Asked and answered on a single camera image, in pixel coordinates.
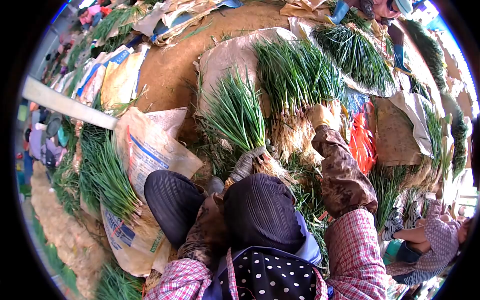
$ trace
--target green onion bundle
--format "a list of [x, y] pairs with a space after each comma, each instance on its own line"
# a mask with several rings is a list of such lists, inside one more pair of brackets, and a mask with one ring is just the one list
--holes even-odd
[[272, 140], [279, 145], [281, 158], [302, 151], [319, 163], [311, 147], [315, 132], [307, 113], [315, 104], [342, 99], [344, 84], [340, 72], [308, 40], [254, 43], [262, 87], [270, 96]]
[[452, 123], [452, 136], [454, 139], [453, 152], [453, 178], [456, 178], [465, 168], [467, 164], [467, 150], [465, 148], [465, 140], [467, 139], [468, 126], [463, 121], [463, 111], [458, 115], [458, 118]]
[[343, 73], [362, 87], [385, 94], [387, 88], [395, 85], [382, 56], [358, 30], [318, 26], [312, 36], [335, 59]]
[[312, 166], [305, 166], [297, 153], [293, 153], [289, 161], [284, 164], [290, 174], [299, 182], [292, 184], [290, 189], [295, 196], [295, 210], [300, 212], [305, 219], [308, 231], [313, 235], [322, 254], [319, 267], [324, 278], [329, 275], [328, 249], [324, 241], [325, 231], [328, 227], [327, 219], [318, 218], [325, 212], [322, 200], [322, 187], [318, 177], [320, 171]]
[[427, 63], [430, 73], [440, 91], [446, 89], [444, 79], [443, 51], [436, 40], [430, 37], [425, 27], [417, 21], [404, 21], [406, 29], [417, 45], [423, 59]]
[[375, 213], [377, 232], [383, 229], [388, 215], [392, 211], [396, 198], [400, 195], [401, 183], [407, 175], [407, 166], [384, 167], [376, 163], [368, 173], [368, 179], [377, 194], [377, 212]]
[[105, 131], [105, 139], [102, 144], [91, 143], [88, 150], [90, 153], [89, 170], [85, 170], [85, 176], [90, 176], [96, 190], [100, 191], [100, 202], [113, 215], [131, 223], [142, 214], [138, 199], [128, 179], [123, 164], [115, 150], [115, 135], [111, 131]]
[[[133, 5], [129, 8], [117, 8], [112, 10], [93, 31], [95, 39], [105, 40], [103, 51], [115, 51], [132, 31], [133, 22], [145, 15], [145, 11], [138, 5]], [[108, 34], [112, 28], [118, 24], [118, 34], [107, 39]]]
[[76, 216], [80, 210], [79, 178], [73, 169], [73, 156], [75, 154], [77, 138], [73, 125], [68, 120], [62, 121], [65, 135], [69, 136], [67, 153], [52, 174], [52, 188], [63, 209], [71, 216]]
[[[234, 74], [229, 70], [217, 81], [211, 95], [205, 95], [209, 108], [201, 112], [201, 123], [207, 134], [228, 140], [247, 152], [265, 145], [265, 122], [259, 104], [260, 91], [248, 79], [248, 70], [244, 83], [238, 68], [234, 69]], [[287, 184], [293, 181], [267, 151], [262, 158], [263, 161], [258, 159], [258, 171], [279, 177]]]
[[79, 170], [79, 191], [83, 201], [92, 212], [100, 212], [100, 198], [102, 189], [92, 174], [95, 173], [95, 153], [106, 141], [106, 129], [84, 123], [80, 133], [80, 147], [82, 149], [82, 161]]
[[442, 124], [433, 111], [430, 103], [423, 101], [422, 106], [427, 121], [427, 132], [430, 137], [430, 143], [432, 144], [433, 158], [431, 170], [434, 176], [436, 176], [438, 167], [440, 166], [440, 157], [442, 155]]
[[96, 289], [98, 300], [142, 300], [145, 280], [128, 274], [116, 263], [105, 263]]
[[463, 111], [456, 100], [449, 93], [440, 93], [442, 107], [446, 113], [452, 113], [451, 134], [454, 140], [453, 152], [453, 178], [457, 177], [465, 168], [467, 163], [467, 150], [465, 140], [467, 139], [468, 127], [463, 121]]

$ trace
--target plastic bag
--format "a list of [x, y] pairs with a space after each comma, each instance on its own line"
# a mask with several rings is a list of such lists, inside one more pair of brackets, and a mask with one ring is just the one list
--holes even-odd
[[119, 266], [134, 276], [147, 276], [152, 268], [162, 272], [171, 248], [146, 205], [144, 185], [147, 176], [155, 170], [167, 169], [191, 178], [202, 166], [199, 158], [169, 135], [177, 135], [185, 113], [182, 108], [146, 115], [132, 107], [115, 128], [119, 155], [144, 206], [140, 225], [125, 224], [103, 206], [101, 212]]
[[348, 144], [353, 158], [357, 161], [360, 171], [367, 175], [376, 163], [375, 138], [368, 129], [367, 120], [363, 112], [353, 117], [353, 125], [350, 128], [350, 143]]

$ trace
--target pink sleeve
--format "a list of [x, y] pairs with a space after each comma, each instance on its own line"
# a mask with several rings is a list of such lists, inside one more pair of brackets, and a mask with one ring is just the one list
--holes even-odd
[[201, 300], [212, 283], [212, 272], [201, 262], [183, 258], [165, 267], [160, 282], [144, 300]]
[[93, 16], [97, 12], [100, 12], [100, 5], [90, 6], [87, 10], [88, 10], [88, 13]]
[[385, 265], [371, 213], [356, 209], [343, 215], [327, 229], [325, 242], [326, 282], [334, 288], [334, 299], [385, 299]]
[[80, 23], [82, 23], [82, 25], [85, 24], [85, 23], [87, 23], [85, 17], [80, 17], [78, 20], [80, 20]]

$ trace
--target knee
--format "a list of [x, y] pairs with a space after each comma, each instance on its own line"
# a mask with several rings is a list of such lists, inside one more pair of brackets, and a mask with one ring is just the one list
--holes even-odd
[[250, 175], [233, 184], [224, 196], [227, 206], [262, 206], [268, 199], [291, 204], [292, 195], [287, 186], [278, 178], [263, 173]]
[[156, 170], [150, 173], [145, 180], [144, 189], [147, 190], [153, 186], [171, 184], [175, 181], [190, 182], [185, 176], [168, 170]]

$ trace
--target pink plaid shirt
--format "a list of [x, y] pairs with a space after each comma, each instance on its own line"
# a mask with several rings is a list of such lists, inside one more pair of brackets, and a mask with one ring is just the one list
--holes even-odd
[[[330, 259], [330, 278], [316, 278], [315, 300], [327, 300], [327, 286], [334, 289], [333, 299], [385, 299], [385, 266], [380, 257], [373, 215], [356, 209], [332, 224], [325, 235]], [[238, 299], [230, 249], [227, 253], [229, 290]], [[212, 282], [212, 272], [199, 261], [188, 258], [167, 265], [159, 284], [145, 300], [200, 300]]]

